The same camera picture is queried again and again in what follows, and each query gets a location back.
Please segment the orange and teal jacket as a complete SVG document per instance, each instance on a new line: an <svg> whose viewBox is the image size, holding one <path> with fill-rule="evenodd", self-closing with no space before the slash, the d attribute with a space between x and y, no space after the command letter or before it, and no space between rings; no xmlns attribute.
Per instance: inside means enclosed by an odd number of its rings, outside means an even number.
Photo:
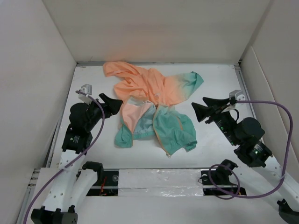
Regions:
<svg viewBox="0 0 299 224"><path fill-rule="evenodd" d="M127 62L106 62L103 72L106 77L122 79L114 85L116 96L123 101L121 125L114 139L117 147L130 148L135 140L151 136L156 136L169 157L182 148L189 152L196 147L193 122L175 105L188 100L204 83L198 73L164 76L156 69Z"/></svg>

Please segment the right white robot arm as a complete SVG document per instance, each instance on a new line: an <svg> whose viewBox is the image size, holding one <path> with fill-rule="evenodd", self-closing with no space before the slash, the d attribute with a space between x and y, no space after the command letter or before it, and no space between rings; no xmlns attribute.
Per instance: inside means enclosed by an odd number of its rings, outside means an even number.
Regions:
<svg viewBox="0 0 299 224"><path fill-rule="evenodd" d="M210 182L218 191L227 194L230 199L235 197L242 199L260 199L275 194L279 196L275 204L278 205L278 214L280 217L288 224L297 224L299 222L299 184L286 172L293 131L293 119L289 110L277 102L266 102L267 104L281 107L287 113L290 121L284 162L280 167L278 162L272 158L272 151L260 141L265 134L260 123L251 117L237 122L230 115L230 111L235 110L236 104L247 103L243 95L231 96L227 99L204 97L203 101L205 105L192 103L198 122L205 121L207 124L214 122L231 145L238 147L234 150L234 153L239 160L249 168L254 169L274 188L264 194L242 196L238 192L232 193L220 188L214 182L211 171L208 171Z"/></svg>

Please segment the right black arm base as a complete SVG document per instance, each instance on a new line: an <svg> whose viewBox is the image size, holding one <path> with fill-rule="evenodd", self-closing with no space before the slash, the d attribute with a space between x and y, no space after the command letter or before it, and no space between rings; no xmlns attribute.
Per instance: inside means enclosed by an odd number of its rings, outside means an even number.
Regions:
<svg viewBox="0 0 299 224"><path fill-rule="evenodd" d="M238 186L234 183L231 183L229 178L232 173L224 167L217 167L211 169L211 178L213 181L219 185L223 190L230 191L231 193L238 193L238 195L245 196L246 190L243 187L240 187L238 190ZM208 178L208 169L201 170L201 177L198 179L198 183L203 186L203 193L205 196L229 196L219 191Z"/></svg>

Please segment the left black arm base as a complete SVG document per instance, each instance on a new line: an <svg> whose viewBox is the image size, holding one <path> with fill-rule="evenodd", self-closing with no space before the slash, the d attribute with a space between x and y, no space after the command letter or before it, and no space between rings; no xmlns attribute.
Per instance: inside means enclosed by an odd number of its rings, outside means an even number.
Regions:
<svg viewBox="0 0 299 224"><path fill-rule="evenodd" d="M89 189L87 196L118 196L118 169L104 169L102 163L87 161L82 169L95 171L97 181Z"/></svg>

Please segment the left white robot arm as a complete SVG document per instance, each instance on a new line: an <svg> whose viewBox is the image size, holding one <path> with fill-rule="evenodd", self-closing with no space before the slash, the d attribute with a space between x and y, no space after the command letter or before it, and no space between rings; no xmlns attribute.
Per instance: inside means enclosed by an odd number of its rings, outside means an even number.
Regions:
<svg viewBox="0 0 299 224"><path fill-rule="evenodd" d="M52 185L41 207L29 207L25 215L35 224L76 224L78 207L91 186L104 181L103 165L92 161L84 162L84 159L99 138L99 135L92 136L92 129L99 120L105 121L116 115L123 101L101 93L99 97L102 102L99 102L87 93L77 93L82 101L70 108L70 123L62 145L59 171L34 197L36 200L49 184Z"/></svg>

